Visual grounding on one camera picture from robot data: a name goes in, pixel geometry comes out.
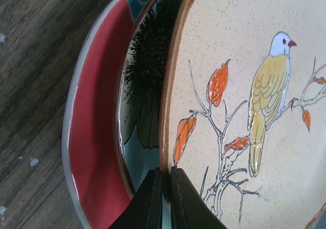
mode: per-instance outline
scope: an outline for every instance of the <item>red beak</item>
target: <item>red beak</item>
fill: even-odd
[[[296,43],[294,41],[289,41],[289,43],[287,44],[289,47],[293,47],[296,46]]]

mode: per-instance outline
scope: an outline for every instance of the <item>orange leaf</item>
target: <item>orange leaf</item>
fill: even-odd
[[[311,124],[310,113],[306,109],[302,111],[302,120],[306,124],[307,129],[308,129],[308,131],[310,133],[310,124]]]
[[[228,83],[228,63],[230,59],[226,60],[225,64],[221,64],[221,68],[215,70],[212,74],[207,86],[207,101],[214,104],[215,107],[219,106],[222,99],[222,94],[225,91]]]
[[[182,119],[178,125],[177,139],[175,141],[174,150],[173,150],[173,161],[174,165],[176,165],[184,151],[188,138],[193,132],[196,121],[197,121],[197,113],[192,114],[187,119]]]
[[[225,151],[228,151],[230,149],[241,150],[241,149],[245,148],[248,144],[249,144],[249,139],[247,136],[244,136],[243,138],[237,137],[230,144],[226,144],[224,146],[224,149],[225,149]]]
[[[321,78],[317,78],[316,76],[312,79],[312,81],[316,82],[316,83],[319,83],[319,84],[325,84],[326,83],[326,80],[324,77],[321,77]]]

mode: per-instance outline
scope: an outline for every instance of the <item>paint spot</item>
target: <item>paint spot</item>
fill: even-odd
[[[6,210],[7,210],[7,207],[0,206],[0,216],[3,216]]]
[[[0,33],[0,42],[5,43],[6,36]]]
[[[40,162],[40,160],[38,160],[36,158],[31,158],[30,166],[33,167],[33,166],[37,165],[39,162]]]

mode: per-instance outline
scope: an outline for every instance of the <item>yellow bird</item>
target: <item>yellow bird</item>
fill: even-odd
[[[286,106],[292,46],[296,46],[296,43],[285,32],[278,32],[252,82],[248,109],[251,177],[259,173],[265,133]]]

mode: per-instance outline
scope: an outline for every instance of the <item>wooden surface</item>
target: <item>wooden surface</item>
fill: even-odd
[[[62,121],[79,51],[109,2],[0,0],[1,229],[83,228],[62,168]]]

